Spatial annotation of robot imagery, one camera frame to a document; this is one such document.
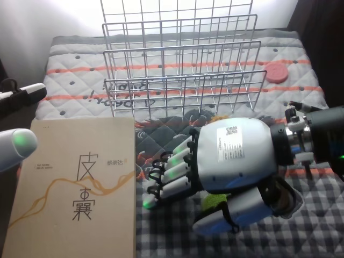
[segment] white label sticker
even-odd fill
[[[242,131],[238,126],[217,129],[217,152],[219,162],[242,159]]]

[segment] patterned cloth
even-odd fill
[[[326,165],[286,172],[286,181],[304,198],[292,218],[266,218],[237,235],[197,236],[192,232],[200,213],[202,193],[148,211],[142,195],[151,162],[184,141],[192,127],[208,123],[213,114],[188,112],[184,119],[169,117],[137,123],[137,257],[344,257],[344,184]],[[271,125],[274,119],[260,117]]]

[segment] wire rack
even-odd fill
[[[255,70],[252,0],[117,1],[113,10],[105,1],[104,87],[114,116],[255,109],[266,72]]]

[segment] green ball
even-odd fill
[[[219,203],[227,201],[227,195],[207,195],[202,201],[202,211],[216,207]]]

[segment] white robotic hand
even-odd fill
[[[153,162],[144,207],[161,205],[205,190],[227,194],[203,211],[193,230],[209,235],[232,231],[268,216],[290,213],[296,196],[277,176],[270,128],[253,118],[220,120],[190,130],[191,136]]]
[[[37,138],[28,129],[0,132],[0,172],[29,157],[37,148]]]

